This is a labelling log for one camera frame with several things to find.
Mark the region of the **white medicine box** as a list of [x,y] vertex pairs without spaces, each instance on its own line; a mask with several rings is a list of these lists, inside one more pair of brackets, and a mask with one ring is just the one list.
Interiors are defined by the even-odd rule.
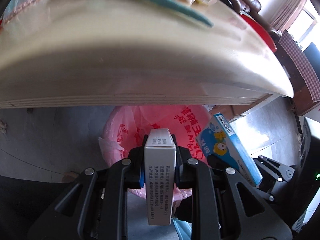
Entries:
[[171,224],[175,146],[166,128],[152,129],[144,147],[148,224]]

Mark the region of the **blue medicine box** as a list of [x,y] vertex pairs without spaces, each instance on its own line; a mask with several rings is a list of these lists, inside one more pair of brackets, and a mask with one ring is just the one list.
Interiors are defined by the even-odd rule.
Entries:
[[252,186],[259,186],[263,176],[223,114],[214,114],[196,140],[206,159],[210,155],[219,158]]

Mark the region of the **checkered cloth side table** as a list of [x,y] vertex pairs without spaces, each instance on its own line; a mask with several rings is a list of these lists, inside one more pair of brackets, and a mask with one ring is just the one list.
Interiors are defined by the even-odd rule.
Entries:
[[282,33],[276,46],[275,56],[293,87],[293,109],[298,116],[303,116],[319,104],[319,75],[287,31]]

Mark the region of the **red plastic stool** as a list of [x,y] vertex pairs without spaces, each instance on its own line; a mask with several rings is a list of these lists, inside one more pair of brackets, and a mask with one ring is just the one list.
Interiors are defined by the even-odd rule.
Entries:
[[272,37],[268,34],[268,32],[253,18],[245,14],[241,14],[240,16],[257,32],[257,34],[268,45],[271,51],[275,53],[277,51],[277,47],[275,42],[272,40]]

